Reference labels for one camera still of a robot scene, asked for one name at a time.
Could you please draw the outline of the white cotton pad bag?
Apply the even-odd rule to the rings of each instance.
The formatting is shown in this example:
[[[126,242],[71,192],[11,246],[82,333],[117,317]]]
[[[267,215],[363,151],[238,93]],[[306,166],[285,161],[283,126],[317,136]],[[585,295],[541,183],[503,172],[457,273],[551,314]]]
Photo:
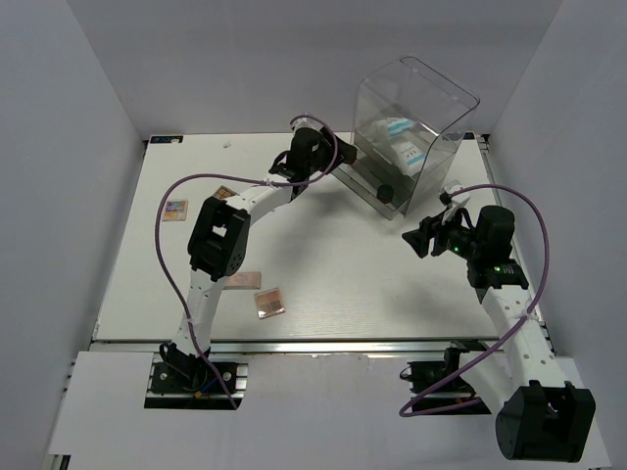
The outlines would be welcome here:
[[[368,128],[368,135],[377,142],[388,142],[406,131],[412,130],[416,122],[405,117],[386,117],[376,120]]]
[[[421,171],[426,154],[419,147],[405,139],[393,141],[390,147],[392,164],[402,174],[413,177]]]

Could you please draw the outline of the clear acrylic organizer with drawers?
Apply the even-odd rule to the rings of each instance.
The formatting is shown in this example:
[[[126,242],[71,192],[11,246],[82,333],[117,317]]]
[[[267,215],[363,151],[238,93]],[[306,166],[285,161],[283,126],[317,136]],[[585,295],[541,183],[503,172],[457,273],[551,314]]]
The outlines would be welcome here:
[[[392,61],[358,85],[351,133],[357,160],[333,174],[386,219],[406,216],[444,185],[479,105],[475,92],[417,57]],[[377,142],[368,128],[383,118],[409,118],[416,125],[391,141]],[[390,144],[400,139],[426,154],[421,171],[413,177],[392,164]],[[394,188],[387,205],[376,198],[382,184]]]

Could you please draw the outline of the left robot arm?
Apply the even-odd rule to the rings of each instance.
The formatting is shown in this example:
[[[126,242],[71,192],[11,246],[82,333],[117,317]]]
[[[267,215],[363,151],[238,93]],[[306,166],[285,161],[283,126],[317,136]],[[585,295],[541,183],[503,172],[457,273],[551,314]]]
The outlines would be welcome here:
[[[183,318],[164,358],[183,357],[173,379],[195,391],[207,379],[207,366],[196,358],[208,356],[211,329],[225,281],[241,267],[250,228],[262,217],[294,201],[309,186],[338,165],[357,160],[357,148],[332,132],[321,120],[300,115],[292,119],[290,148],[273,161],[263,180],[245,178],[252,186],[241,194],[203,203],[187,245],[190,287],[183,297]]]

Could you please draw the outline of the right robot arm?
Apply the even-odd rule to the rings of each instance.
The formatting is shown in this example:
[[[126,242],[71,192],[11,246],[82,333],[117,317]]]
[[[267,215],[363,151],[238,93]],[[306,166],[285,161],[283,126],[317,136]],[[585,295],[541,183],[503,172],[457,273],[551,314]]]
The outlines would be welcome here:
[[[498,341],[479,351],[446,349],[442,372],[417,393],[470,387],[473,406],[482,402],[496,416],[495,433],[508,460],[575,463],[581,460],[596,412],[592,393],[576,387],[558,365],[539,320],[529,312],[532,297],[520,265],[512,258],[514,214],[499,206],[425,217],[403,234],[420,257],[450,252],[466,262],[467,279],[492,321]]]

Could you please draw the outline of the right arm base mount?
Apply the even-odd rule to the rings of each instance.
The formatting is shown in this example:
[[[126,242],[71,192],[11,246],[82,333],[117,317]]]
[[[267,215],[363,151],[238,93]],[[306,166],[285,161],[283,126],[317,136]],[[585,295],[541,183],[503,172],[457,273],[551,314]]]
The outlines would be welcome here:
[[[399,377],[410,384],[410,392],[415,397],[456,372],[460,367],[462,355],[484,351],[486,348],[480,342],[454,341],[444,350],[442,359],[410,361],[400,372]],[[461,377],[457,377],[403,410],[405,416],[416,413],[420,415],[489,415],[490,410],[477,396],[475,390]]]

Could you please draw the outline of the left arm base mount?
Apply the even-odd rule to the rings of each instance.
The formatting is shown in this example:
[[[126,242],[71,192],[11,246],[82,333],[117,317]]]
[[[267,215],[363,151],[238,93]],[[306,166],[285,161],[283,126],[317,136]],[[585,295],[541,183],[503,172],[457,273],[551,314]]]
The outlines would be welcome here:
[[[159,346],[151,366],[144,407],[170,410],[233,411],[246,390],[248,367],[234,361],[214,362],[215,369],[175,344]]]

